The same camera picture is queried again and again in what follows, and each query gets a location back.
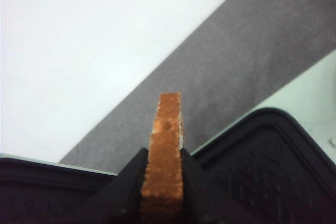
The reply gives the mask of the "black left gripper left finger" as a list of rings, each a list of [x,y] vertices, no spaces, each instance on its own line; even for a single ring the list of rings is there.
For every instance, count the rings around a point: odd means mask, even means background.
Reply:
[[[71,223],[141,223],[141,187],[148,163],[142,148],[111,182],[79,207]]]

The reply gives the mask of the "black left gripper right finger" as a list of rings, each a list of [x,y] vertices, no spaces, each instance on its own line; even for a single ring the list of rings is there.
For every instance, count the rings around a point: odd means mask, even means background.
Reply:
[[[236,223],[233,202],[208,177],[186,149],[181,149],[185,207],[194,223]]]

